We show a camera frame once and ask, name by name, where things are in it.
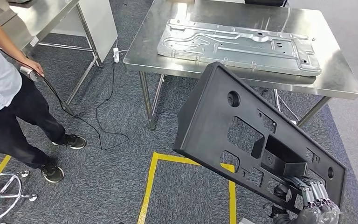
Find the chair caster wheel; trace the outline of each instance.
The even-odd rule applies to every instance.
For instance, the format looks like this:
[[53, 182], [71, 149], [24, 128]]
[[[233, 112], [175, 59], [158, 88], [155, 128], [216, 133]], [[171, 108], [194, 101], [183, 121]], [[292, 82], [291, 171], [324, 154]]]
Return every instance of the chair caster wheel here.
[[38, 195], [37, 195], [37, 194], [31, 194], [31, 196], [32, 196], [32, 197], [30, 197], [30, 198], [28, 199], [30, 202], [34, 202], [34, 201], [36, 201], [36, 199], [38, 199]]
[[21, 175], [21, 177], [27, 177], [29, 175], [29, 171], [24, 170], [24, 171], [18, 172], [17, 175]]

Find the man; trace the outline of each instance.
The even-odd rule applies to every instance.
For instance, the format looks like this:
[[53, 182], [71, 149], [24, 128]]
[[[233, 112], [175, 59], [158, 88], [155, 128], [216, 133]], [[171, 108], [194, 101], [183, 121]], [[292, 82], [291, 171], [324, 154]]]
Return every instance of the man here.
[[[0, 27], [0, 47], [23, 65], [43, 76], [40, 64], [26, 58]], [[55, 145], [68, 145], [81, 149], [86, 140], [77, 135], [65, 134], [48, 111], [48, 104], [35, 84], [9, 63], [0, 53], [0, 153], [10, 155], [29, 167], [38, 168], [44, 178], [57, 183], [64, 177], [63, 170], [54, 159], [28, 144], [16, 117], [39, 126]]]

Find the aluminum panel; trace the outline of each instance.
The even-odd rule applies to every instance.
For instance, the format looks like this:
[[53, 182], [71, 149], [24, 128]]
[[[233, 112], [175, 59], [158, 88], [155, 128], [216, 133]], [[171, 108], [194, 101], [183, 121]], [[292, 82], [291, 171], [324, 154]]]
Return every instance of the aluminum panel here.
[[157, 53], [197, 62], [291, 75], [317, 76], [319, 63], [306, 35], [170, 19]]

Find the black cable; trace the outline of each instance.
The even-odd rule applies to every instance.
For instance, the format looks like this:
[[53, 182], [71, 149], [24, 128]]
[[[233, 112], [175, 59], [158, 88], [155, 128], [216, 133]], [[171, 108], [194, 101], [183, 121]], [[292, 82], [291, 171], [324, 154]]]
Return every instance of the black cable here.
[[[27, 65], [27, 64], [25, 64], [25, 63], [23, 63], [23, 62], [20, 62], [19, 60], [15, 59], [14, 57], [12, 57], [12, 56], [9, 55], [8, 53], [6, 53], [4, 50], [2, 50], [1, 48], [0, 48], [0, 50], [1, 50], [3, 53], [5, 53], [7, 56], [9, 56], [10, 58], [12, 58], [13, 60], [17, 61], [18, 63], [23, 64], [23, 65], [25, 65], [25, 66], [28, 66], [28, 67], [32, 68], [31, 66], [29, 66], [29, 65]], [[122, 142], [120, 142], [120, 143], [118, 143], [118, 144], [115, 144], [115, 145], [112, 146], [112, 147], [105, 148], [105, 149], [102, 148], [101, 134], [99, 133], [99, 131], [98, 131], [94, 126], [92, 126], [89, 122], [85, 121], [85, 120], [82, 119], [81, 117], [78, 117], [78, 116], [76, 116], [76, 115], [72, 115], [72, 114], [70, 114], [68, 111], [64, 110], [64, 107], [62, 106], [62, 101], [61, 101], [61, 99], [58, 97], [58, 93], [55, 91], [54, 88], [50, 88], [51, 91], [53, 92], [53, 94], [55, 95], [55, 97], [58, 99], [58, 102], [60, 103], [61, 109], [62, 109], [63, 111], [65, 111], [65, 112], [66, 112], [67, 114], [69, 114], [70, 116], [72, 116], [72, 117], [74, 117], [74, 118], [77, 118], [77, 119], [83, 121], [84, 123], [86, 123], [87, 125], [89, 125], [90, 127], [92, 127], [92, 129], [95, 130], [95, 132], [98, 134], [99, 146], [100, 146], [100, 148], [101, 148], [102, 151], [115, 148], [115, 147], [117, 147], [117, 146], [120, 146], [120, 145], [126, 143], [128, 140], [130, 140], [130, 138], [129, 138], [127, 135], [123, 134], [123, 133], [105, 131], [105, 129], [101, 126], [101, 123], [99, 122], [99, 119], [98, 119], [98, 108], [99, 108], [100, 106], [102, 106], [104, 103], [108, 102], [108, 101], [112, 98], [112, 96], [113, 96], [113, 90], [114, 90], [114, 84], [115, 84], [115, 64], [113, 64], [113, 71], [112, 71], [112, 73], [113, 73], [113, 78], [112, 78], [112, 90], [111, 90], [111, 92], [110, 92], [109, 97], [108, 97], [107, 99], [105, 99], [105, 101], [103, 101], [100, 105], [98, 105], [98, 106], [95, 108], [96, 121], [97, 121], [99, 127], [101, 128], [102, 132], [107, 133], [107, 134], [121, 135], [121, 136], [124, 136], [124, 137], [126, 138], [126, 140], [124, 140], [124, 141], [122, 141]], [[45, 83], [48, 83], [48, 81], [46, 81], [45, 77], [41, 76], [38, 72], [36, 72], [36, 74], [38, 74], [38, 75], [45, 81]]]

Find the white power adapter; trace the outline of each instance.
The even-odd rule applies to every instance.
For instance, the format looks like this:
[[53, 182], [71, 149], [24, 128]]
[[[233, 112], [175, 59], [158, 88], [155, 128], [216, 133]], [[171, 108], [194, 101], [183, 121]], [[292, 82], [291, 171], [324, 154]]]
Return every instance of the white power adapter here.
[[118, 48], [113, 49], [113, 59], [115, 63], [118, 63], [120, 61], [120, 57], [118, 55]]

